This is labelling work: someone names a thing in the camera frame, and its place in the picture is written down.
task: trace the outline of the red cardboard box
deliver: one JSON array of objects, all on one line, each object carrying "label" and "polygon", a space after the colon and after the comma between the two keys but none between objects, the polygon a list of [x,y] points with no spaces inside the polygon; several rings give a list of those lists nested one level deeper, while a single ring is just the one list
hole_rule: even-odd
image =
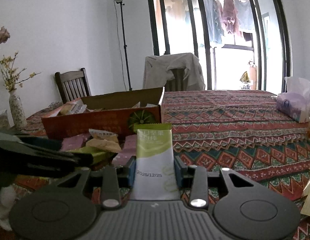
[{"label": "red cardboard box", "polygon": [[[88,132],[88,129],[107,130],[117,133],[120,139],[134,134],[134,123],[161,123],[164,116],[165,88],[152,88],[115,92],[81,98],[90,110],[105,110],[92,113],[57,116],[62,106],[42,118],[50,139],[62,140]],[[140,108],[132,108],[140,102]]]}]

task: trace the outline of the wooden chair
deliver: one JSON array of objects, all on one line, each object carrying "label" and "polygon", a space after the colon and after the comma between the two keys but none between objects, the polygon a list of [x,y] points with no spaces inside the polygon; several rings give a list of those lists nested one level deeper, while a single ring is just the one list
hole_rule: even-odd
[{"label": "wooden chair", "polygon": [[188,78],[184,79],[184,70],[185,68],[175,68],[172,69],[175,79],[169,80],[166,82],[165,91],[186,91]]},{"label": "wooden chair", "polygon": [[91,96],[85,68],[63,74],[56,72],[55,80],[63,103],[79,97]]}]

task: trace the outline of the sliding glass door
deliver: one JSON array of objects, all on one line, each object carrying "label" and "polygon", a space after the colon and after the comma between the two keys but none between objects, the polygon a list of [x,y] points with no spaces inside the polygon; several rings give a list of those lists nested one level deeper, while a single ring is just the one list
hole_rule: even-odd
[{"label": "sliding glass door", "polygon": [[207,89],[285,88],[289,48],[280,0],[149,0],[149,10],[154,54],[194,53]]}]

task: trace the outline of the tripod pole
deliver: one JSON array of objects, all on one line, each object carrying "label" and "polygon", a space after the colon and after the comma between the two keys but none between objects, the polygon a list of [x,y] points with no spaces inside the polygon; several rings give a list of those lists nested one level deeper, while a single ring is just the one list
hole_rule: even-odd
[{"label": "tripod pole", "polygon": [[[117,2],[120,4],[120,12],[122,14],[122,6],[125,5],[121,2]],[[128,59],[127,59],[127,45],[126,45],[126,41],[125,41],[125,30],[124,30],[124,18],[122,16],[122,37],[124,39],[124,51],[125,51],[125,60],[126,60],[126,68],[127,68],[127,77],[128,77],[128,85],[129,85],[129,91],[132,91],[133,89],[131,88],[130,85],[130,77],[129,77],[129,69],[128,69]]]}]

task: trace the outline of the white speckled vase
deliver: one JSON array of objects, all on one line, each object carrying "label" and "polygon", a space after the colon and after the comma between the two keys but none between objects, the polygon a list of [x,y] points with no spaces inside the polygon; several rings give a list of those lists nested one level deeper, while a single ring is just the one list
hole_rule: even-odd
[{"label": "white speckled vase", "polygon": [[23,105],[21,104],[20,97],[16,94],[16,90],[9,91],[9,106],[11,111],[11,116],[15,127],[21,129],[27,124]]}]

